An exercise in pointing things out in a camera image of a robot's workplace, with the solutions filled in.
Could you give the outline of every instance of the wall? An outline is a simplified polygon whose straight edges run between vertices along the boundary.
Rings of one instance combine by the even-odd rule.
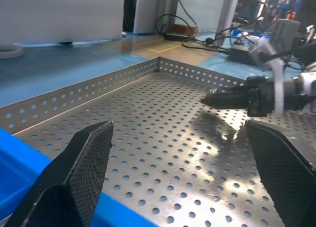
[[[197,22],[199,31],[213,31],[217,29],[219,17],[222,11],[224,0],[181,0],[187,12]],[[184,18],[190,25],[194,26],[193,22],[187,17],[178,4],[177,16]],[[177,24],[185,23],[179,19]]]
[[[0,42],[121,37],[124,0],[0,0]]]

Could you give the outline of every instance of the gray device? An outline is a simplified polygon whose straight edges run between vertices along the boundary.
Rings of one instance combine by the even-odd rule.
[[[277,19],[272,30],[270,44],[277,52],[290,50],[295,39],[295,35],[300,27],[300,22]]]

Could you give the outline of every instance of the perforated metal tray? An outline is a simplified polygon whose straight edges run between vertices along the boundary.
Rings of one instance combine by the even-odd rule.
[[[0,108],[1,126],[55,158],[76,131],[113,120],[103,191],[159,226],[282,227],[243,129],[246,112],[199,102],[243,80],[156,58]],[[258,118],[314,143],[315,120]]]

